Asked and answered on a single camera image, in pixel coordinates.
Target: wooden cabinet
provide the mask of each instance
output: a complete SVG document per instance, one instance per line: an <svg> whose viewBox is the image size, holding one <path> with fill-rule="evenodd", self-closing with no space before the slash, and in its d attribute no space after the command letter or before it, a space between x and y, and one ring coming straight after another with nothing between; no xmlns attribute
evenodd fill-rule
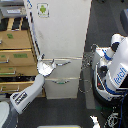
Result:
<svg viewBox="0 0 128 128"><path fill-rule="evenodd" d="M37 59L29 30L21 30L23 18L18 31L12 31L14 18L8 21L6 31L0 31L0 78L17 76L36 76ZM0 82L0 93L22 91L34 81Z"/></svg>

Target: dark floor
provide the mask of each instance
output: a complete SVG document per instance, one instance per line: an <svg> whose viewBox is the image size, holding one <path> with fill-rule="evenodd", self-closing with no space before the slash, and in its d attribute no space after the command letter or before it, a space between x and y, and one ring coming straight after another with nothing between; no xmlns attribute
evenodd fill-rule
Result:
<svg viewBox="0 0 128 128"><path fill-rule="evenodd" d="M105 0L101 4L100 0L93 0L89 28L86 38L85 52L91 51L91 45L109 46L111 36L120 33L126 36L120 23L120 12L128 8L128 1L121 3L120 0ZM84 89L84 81L80 81L81 89ZM19 116L18 128L36 128L42 125L79 125L83 128L92 128L91 115L97 116L101 128L105 119L101 111L97 109L87 109L86 95L78 92L77 99L47 100L36 98L28 109Z"/></svg>

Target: white panel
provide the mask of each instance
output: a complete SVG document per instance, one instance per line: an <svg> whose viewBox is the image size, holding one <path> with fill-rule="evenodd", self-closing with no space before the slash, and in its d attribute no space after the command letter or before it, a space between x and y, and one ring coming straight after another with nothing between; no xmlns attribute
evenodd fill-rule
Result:
<svg viewBox="0 0 128 128"><path fill-rule="evenodd" d="M91 0L30 0L30 2L41 54L45 54L46 58L82 56ZM48 18L41 18L38 15L38 3L48 4Z"/></svg>
<svg viewBox="0 0 128 128"><path fill-rule="evenodd" d="M45 92L47 99L63 99L63 98L77 98L78 79L64 79L55 83L58 79L45 80Z"/></svg>
<svg viewBox="0 0 128 128"><path fill-rule="evenodd" d="M53 72L48 78L69 78L69 77L80 76L82 59L55 60L55 63L59 64L59 66L56 66L56 69L53 70Z"/></svg>

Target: logo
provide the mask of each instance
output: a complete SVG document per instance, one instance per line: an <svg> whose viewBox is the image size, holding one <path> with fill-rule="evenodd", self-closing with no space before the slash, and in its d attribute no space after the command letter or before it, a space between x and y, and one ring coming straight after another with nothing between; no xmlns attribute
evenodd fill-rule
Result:
<svg viewBox="0 0 128 128"><path fill-rule="evenodd" d="M114 81L119 85L122 80L124 79L125 75L126 75L126 70L124 68L120 68L120 72L117 74L117 77L114 78Z"/></svg>

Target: refrigerator door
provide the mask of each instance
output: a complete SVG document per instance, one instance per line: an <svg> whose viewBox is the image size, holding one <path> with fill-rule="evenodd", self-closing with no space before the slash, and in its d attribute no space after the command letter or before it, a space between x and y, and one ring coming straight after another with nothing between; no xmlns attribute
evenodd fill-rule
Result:
<svg viewBox="0 0 128 128"><path fill-rule="evenodd" d="M91 0L24 0L24 3L40 54L45 54L45 58L83 55Z"/></svg>

